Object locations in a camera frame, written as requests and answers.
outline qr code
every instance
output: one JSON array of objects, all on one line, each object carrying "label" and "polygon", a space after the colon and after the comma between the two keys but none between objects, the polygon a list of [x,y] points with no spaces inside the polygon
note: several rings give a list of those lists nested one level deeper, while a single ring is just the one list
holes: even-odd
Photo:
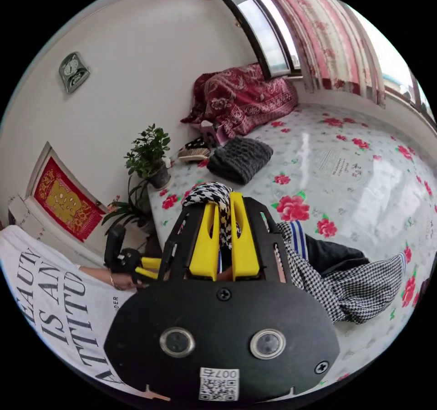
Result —
[{"label": "qr code", "polygon": [[200,400],[237,401],[238,395],[239,372],[237,369],[201,369]]}]

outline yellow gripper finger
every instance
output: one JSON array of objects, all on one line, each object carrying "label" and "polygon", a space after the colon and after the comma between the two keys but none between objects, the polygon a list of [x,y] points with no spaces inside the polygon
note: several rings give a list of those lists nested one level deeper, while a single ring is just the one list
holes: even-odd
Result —
[{"label": "yellow gripper finger", "polygon": [[[237,237],[237,223],[241,230],[239,238]],[[235,192],[231,193],[231,236],[234,281],[238,278],[256,277],[259,274],[258,255],[252,238],[243,195]]]},{"label": "yellow gripper finger", "polygon": [[158,272],[153,272],[153,270],[159,270],[161,266],[160,258],[149,258],[146,256],[141,257],[141,266],[135,268],[135,272],[140,275],[144,275],[145,277],[149,277],[152,279],[158,278]]},{"label": "yellow gripper finger", "polygon": [[143,269],[159,270],[159,267],[161,266],[161,259],[143,256],[141,257],[141,265]]},{"label": "yellow gripper finger", "polygon": [[217,279],[219,233],[219,206],[213,202],[207,203],[190,263],[189,270],[192,276],[211,278],[213,281]]}]

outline pink striped curtain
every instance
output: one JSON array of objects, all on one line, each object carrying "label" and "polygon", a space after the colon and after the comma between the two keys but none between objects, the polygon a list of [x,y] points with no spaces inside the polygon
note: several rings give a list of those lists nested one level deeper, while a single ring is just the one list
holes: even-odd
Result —
[{"label": "pink striped curtain", "polygon": [[272,0],[299,55],[307,91],[351,92],[385,106],[373,46],[353,12],[338,0]]}]

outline wall clock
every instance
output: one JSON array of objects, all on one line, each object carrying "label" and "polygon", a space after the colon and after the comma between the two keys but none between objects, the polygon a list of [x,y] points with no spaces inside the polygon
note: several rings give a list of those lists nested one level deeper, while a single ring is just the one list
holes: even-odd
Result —
[{"label": "wall clock", "polygon": [[61,63],[59,74],[65,90],[71,94],[88,78],[90,71],[78,52],[70,53]]}]

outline gold character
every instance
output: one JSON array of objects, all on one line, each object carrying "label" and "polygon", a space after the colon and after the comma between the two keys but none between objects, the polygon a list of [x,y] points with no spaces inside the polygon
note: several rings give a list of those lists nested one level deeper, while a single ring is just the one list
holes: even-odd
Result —
[{"label": "gold character", "polygon": [[81,200],[73,191],[67,191],[56,179],[47,197],[48,205],[55,210],[55,215],[64,223],[71,222],[82,207]]}]

